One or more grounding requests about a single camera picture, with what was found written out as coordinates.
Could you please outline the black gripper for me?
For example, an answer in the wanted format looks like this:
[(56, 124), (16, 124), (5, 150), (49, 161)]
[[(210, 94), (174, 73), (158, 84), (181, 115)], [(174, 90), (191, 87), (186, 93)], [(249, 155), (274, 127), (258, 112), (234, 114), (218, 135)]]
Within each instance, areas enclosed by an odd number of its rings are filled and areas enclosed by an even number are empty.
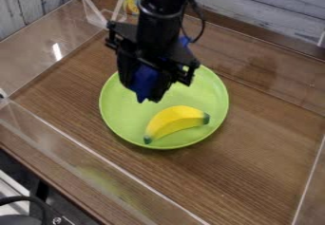
[(166, 47), (144, 47), (138, 41), (138, 26), (110, 21), (107, 47), (115, 50), (122, 84), (148, 86), (147, 99), (158, 103), (174, 83), (190, 85), (201, 66), (183, 41), (177, 38)]

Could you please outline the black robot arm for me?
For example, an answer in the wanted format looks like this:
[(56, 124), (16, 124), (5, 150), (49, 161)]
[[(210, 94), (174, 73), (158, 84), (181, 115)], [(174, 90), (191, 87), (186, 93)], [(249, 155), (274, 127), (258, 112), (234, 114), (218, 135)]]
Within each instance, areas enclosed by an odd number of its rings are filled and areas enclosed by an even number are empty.
[(195, 0), (139, 0), (138, 22), (111, 20), (106, 45), (115, 50), (119, 81), (139, 102), (159, 102), (173, 84), (191, 84), (201, 63), (187, 46), (198, 41), (183, 27)]

